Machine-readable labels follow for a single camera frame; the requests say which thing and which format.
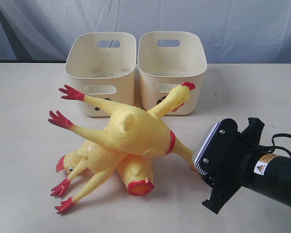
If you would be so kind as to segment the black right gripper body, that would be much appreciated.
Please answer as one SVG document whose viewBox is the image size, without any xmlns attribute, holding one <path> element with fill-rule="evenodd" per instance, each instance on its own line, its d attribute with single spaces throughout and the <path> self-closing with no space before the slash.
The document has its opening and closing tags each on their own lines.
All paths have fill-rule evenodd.
<svg viewBox="0 0 291 233">
<path fill-rule="evenodd" d="M 241 188 L 244 181 L 242 162 L 250 150 L 259 147 L 264 123 L 256 117 L 248 118 L 248 126 L 237 133 L 235 140 L 218 169 L 207 175 L 200 175 L 212 190 L 202 205 L 217 214 L 229 199 Z"/>
</svg>

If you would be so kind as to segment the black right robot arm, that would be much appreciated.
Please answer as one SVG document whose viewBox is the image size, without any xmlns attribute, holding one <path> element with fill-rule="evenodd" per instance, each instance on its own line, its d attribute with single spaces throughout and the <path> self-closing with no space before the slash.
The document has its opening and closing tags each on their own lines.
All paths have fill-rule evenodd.
<svg viewBox="0 0 291 233">
<path fill-rule="evenodd" d="M 261 145 L 263 128 L 259 118 L 250 117 L 239 132 L 236 121 L 225 118 L 201 140 L 192 163 L 211 187 L 202 205 L 215 214 L 241 187 L 291 207 L 291 152 L 275 144 Z"/>
</svg>

